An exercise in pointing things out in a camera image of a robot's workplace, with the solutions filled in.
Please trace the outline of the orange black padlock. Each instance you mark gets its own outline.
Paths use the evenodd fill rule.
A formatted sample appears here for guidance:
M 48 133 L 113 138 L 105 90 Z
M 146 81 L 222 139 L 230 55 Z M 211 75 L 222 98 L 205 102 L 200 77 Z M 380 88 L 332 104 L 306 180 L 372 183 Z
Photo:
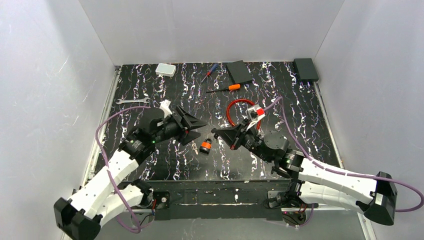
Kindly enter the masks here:
M 205 155 L 209 155 L 212 148 L 212 139 L 206 138 L 200 145 L 199 152 Z

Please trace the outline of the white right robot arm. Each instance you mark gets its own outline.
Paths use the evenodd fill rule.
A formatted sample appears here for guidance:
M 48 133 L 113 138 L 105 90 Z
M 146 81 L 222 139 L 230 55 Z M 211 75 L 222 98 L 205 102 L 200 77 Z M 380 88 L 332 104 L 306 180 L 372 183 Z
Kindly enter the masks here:
M 302 152 L 291 149 L 289 140 L 278 131 L 260 135 L 255 129 L 238 124 L 213 128 L 211 133 L 232 150 L 246 148 L 262 161 L 272 163 L 273 173 L 291 179 L 294 186 L 287 191 L 287 198 L 294 197 L 308 205 L 353 210 L 385 226 L 394 224 L 397 189 L 386 172 L 360 174 L 308 159 Z

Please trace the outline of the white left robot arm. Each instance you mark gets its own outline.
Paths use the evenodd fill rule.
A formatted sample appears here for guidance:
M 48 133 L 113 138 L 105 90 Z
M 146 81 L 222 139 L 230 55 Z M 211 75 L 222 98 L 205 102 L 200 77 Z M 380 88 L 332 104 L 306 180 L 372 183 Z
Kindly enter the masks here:
M 201 134 L 196 130 L 208 123 L 178 105 L 174 111 L 162 102 L 159 108 L 142 106 L 139 123 L 119 144 L 104 167 L 68 199 L 53 205 L 56 225 L 73 240 L 93 240 L 101 228 L 124 211 L 139 206 L 155 212 L 153 187 L 140 179 L 119 189 L 124 178 L 135 171 L 156 150 L 156 144 L 175 139 L 185 146 Z

